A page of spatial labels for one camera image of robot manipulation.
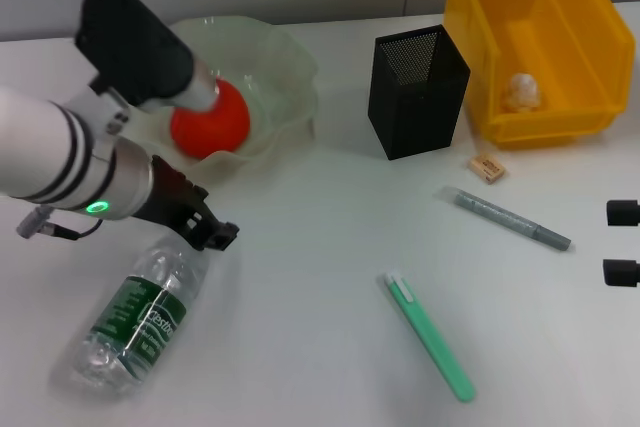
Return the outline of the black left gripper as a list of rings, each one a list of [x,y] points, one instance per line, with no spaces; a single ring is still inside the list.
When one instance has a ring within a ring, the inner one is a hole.
[[[208,192],[203,187],[157,155],[151,158],[151,173],[150,194],[134,218],[170,228],[198,251],[224,251],[237,238],[237,225],[205,211]]]

